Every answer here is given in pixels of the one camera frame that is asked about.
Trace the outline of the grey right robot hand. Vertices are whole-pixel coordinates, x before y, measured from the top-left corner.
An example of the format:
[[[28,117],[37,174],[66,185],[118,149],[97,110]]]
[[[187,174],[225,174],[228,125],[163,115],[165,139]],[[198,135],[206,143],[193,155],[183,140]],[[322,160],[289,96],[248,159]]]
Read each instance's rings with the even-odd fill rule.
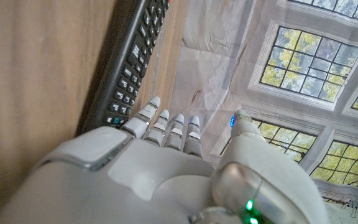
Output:
[[[0,223],[327,223],[316,184],[263,138],[245,110],[217,166],[200,121],[153,97],[123,127],[96,128],[45,156]]]

